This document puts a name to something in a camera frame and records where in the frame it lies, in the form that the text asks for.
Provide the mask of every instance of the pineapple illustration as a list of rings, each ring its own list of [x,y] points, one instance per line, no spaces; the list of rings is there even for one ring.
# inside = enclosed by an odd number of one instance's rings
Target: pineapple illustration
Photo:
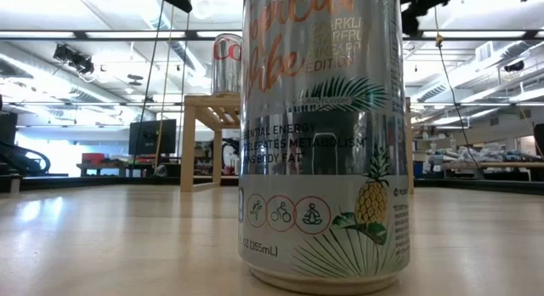
[[[366,175],[370,179],[360,188],[355,205],[357,224],[387,224],[389,182],[384,177],[388,175],[390,166],[388,149],[376,145],[372,153],[371,169]]]

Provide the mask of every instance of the silver can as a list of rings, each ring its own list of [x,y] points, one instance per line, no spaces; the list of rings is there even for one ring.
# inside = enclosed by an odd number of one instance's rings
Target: silver can
[[[244,0],[239,252],[302,293],[410,259],[400,0]]]
[[[241,37],[224,33],[213,43],[212,95],[240,92]]]

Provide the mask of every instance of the red object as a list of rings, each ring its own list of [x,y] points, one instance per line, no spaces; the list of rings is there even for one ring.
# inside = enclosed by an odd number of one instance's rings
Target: red object
[[[82,163],[101,164],[104,162],[105,156],[100,153],[84,153],[82,154]]]

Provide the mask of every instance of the ceiling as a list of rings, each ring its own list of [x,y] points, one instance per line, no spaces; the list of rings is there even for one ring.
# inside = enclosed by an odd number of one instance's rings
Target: ceiling
[[[203,30],[241,30],[243,0],[191,0],[194,12],[187,15],[165,3],[162,19],[173,29],[179,31]],[[544,27],[541,9],[544,0],[452,0],[447,6],[436,9],[422,17],[421,28],[436,31],[436,21],[440,30],[540,30]],[[0,34],[10,30],[32,31],[154,31],[153,22],[161,16],[159,0],[0,0]],[[445,42],[443,47],[444,63],[448,71],[455,70],[476,59],[476,49],[486,44],[479,36],[476,41]],[[92,76],[78,76],[68,65],[62,65],[53,58],[55,48],[59,43],[91,56],[96,71]],[[17,60],[33,69],[38,69],[44,77],[54,74],[61,82],[51,80],[18,79],[20,93],[6,92],[8,84],[14,84],[13,79],[0,79],[0,93],[6,101],[20,102],[19,106],[8,108],[18,113],[29,113],[25,103],[37,101],[66,102],[72,97],[81,102],[141,102],[144,99],[146,83],[149,80],[149,96],[155,102],[162,102],[165,90],[165,101],[178,103],[183,101],[183,95],[210,94],[210,72],[212,63],[213,41],[188,41],[188,59],[194,69],[187,67],[175,52],[168,54],[167,42],[136,41],[136,42],[96,42],[96,41],[39,41],[18,40],[0,41],[0,59]],[[405,56],[405,85],[406,93],[414,98],[422,94],[423,88],[430,83],[439,81],[444,75],[444,67],[438,49],[434,42],[407,41],[404,44]],[[149,76],[150,63],[152,73]],[[142,85],[129,85],[133,80],[128,75],[138,75]],[[476,94],[500,84],[500,76],[496,67],[483,69],[472,80],[457,84],[454,88],[467,90],[468,95]],[[74,89],[84,89],[88,93],[70,95]],[[451,101],[441,95],[440,101]],[[88,112],[89,123],[127,123],[139,116],[140,107],[136,105],[130,110],[118,106],[105,108],[106,112],[95,110]],[[56,106],[55,111],[48,106],[40,110],[30,109],[31,114],[48,115],[41,120],[49,121],[51,116],[57,119],[59,111],[74,111],[70,107]],[[159,105],[145,109],[147,117],[152,118],[161,111]],[[179,116],[179,106],[166,106],[170,111],[169,117]],[[93,116],[108,115],[113,118],[100,118],[94,121]],[[70,122],[72,116],[66,114],[58,117],[59,123]]]

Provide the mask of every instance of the aluminum can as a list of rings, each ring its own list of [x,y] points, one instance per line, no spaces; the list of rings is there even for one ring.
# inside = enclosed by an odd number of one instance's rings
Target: aluminum can
[[[224,33],[213,43],[212,95],[240,94],[241,37]]]
[[[301,293],[409,263],[400,0],[244,0],[239,253]]]

